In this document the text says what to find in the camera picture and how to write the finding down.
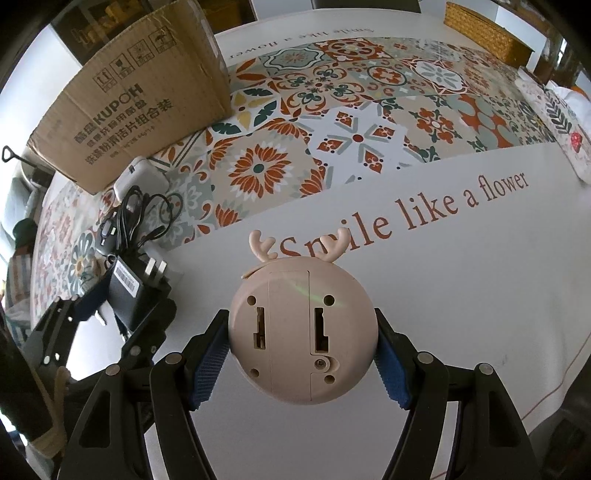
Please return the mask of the black power adapter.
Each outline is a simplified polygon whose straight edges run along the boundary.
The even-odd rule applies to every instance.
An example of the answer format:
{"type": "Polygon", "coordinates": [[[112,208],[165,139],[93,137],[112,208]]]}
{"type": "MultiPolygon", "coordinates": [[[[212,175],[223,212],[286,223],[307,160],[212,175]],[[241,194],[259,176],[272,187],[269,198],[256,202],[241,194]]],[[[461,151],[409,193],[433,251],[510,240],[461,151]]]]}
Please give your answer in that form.
{"type": "Polygon", "coordinates": [[[167,264],[149,258],[118,257],[112,267],[107,301],[114,316],[129,332],[134,332],[146,315],[171,290],[164,276],[167,264]]]}

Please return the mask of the pink round deer toy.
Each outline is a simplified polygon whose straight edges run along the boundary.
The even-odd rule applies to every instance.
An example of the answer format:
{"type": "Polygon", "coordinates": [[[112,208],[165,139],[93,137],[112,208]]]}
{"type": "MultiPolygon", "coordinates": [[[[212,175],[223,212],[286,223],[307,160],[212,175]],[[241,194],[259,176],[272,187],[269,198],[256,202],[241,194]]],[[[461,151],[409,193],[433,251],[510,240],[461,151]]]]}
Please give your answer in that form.
{"type": "Polygon", "coordinates": [[[281,402],[335,400],[366,375],[378,344],[372,301],[337,265],[351,233],[321,239],[314,257],[281,258],[273,238],[249,234],[257,264],[242,276],[229,308],[230,351],[260,391],[281,402]]]}

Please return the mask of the black round plug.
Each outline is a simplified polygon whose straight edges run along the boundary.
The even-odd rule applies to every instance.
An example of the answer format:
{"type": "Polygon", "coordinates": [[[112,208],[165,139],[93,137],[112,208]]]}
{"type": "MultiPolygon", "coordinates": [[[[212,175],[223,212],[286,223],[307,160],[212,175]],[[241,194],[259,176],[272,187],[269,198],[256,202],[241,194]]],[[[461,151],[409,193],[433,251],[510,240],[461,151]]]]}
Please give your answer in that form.
{"type": "Polygon", "coordinates": [[[118,246],[118,225],[113,219],[105,220],[98,230],[95,242],[96,251],[107,257],[116,252],[118,246]]]}

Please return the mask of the grey sofa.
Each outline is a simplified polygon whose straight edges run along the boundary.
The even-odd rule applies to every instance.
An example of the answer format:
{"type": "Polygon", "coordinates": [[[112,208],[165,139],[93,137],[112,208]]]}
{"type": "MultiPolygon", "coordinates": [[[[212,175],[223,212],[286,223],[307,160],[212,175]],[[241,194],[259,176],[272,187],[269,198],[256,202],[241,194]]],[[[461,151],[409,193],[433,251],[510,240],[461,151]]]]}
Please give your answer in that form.
{"type": "Polygon", "coordinates": [[[14,177],[1,204],[1,259],[7,262],[15,250],[13,230],[18,222],[30,218],[39,221],[46,189],[14,177]]]}

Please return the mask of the white cube charger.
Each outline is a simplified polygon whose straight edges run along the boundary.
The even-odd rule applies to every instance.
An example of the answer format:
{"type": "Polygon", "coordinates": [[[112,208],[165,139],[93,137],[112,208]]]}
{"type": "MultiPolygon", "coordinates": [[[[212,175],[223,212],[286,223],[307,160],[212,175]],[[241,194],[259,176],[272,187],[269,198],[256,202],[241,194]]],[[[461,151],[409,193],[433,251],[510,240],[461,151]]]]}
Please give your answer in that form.
{"type": "Polygon", "coordinates": [[[134,186],[138,187],[143,194],[164,194],[168,191],[169,182],[147,158],[138,156],[114,182],[113,190],[116,199],[121,202],[134,186]]]}

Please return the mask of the brown cardboard box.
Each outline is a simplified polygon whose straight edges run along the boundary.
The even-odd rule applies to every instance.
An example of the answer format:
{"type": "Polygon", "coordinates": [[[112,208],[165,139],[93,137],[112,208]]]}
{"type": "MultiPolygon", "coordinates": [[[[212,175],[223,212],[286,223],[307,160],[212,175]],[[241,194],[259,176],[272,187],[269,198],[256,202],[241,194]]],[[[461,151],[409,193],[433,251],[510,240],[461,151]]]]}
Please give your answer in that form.
{"type": "Polygon", "coordinates": [[[131,161],[231,115],[228,71],[204,12],[173,1],[96,53],[34,129],[28,147],[90,194],[131,161]]]}

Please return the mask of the patterned floral table mat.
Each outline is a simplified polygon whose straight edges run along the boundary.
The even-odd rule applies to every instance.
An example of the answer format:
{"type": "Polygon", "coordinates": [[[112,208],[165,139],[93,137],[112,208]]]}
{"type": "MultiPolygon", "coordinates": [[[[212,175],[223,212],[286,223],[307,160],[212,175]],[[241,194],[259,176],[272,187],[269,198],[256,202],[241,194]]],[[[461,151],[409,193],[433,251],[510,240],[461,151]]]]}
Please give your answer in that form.
{"type": "Polygon", "coordinates": [[[181,248],[332,187],[554,135],[492,54],[372,37],[287,47],[232,65],[228,119],[159,148],[167,178],[142,233],[181,248]]]}

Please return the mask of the white patterned bag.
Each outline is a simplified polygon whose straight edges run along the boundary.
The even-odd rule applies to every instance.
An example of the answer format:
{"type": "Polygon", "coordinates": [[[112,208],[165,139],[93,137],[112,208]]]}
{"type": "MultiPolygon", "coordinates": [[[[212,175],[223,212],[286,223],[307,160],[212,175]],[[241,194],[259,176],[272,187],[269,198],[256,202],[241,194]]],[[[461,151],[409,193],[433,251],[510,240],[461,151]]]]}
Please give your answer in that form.
{"type": "Polygon", "coordinates": [[[515,85],[550,130],[581,181],[590,184],[590,101],[550,81],[542,85],[519,68],[515,85]]]}

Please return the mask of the woven yellow basket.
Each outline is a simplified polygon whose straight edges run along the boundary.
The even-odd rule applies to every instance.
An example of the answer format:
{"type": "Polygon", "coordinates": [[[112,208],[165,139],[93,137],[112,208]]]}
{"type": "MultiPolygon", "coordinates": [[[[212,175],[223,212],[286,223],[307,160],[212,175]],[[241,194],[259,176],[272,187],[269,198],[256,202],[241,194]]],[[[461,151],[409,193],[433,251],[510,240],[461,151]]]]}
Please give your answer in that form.
{"type": "Polygon", "coordinates": [[[525,67],[533,53],[528,45],[508,30],[457,3],[446,4],[444,23],[514,68],[525,67]]]}

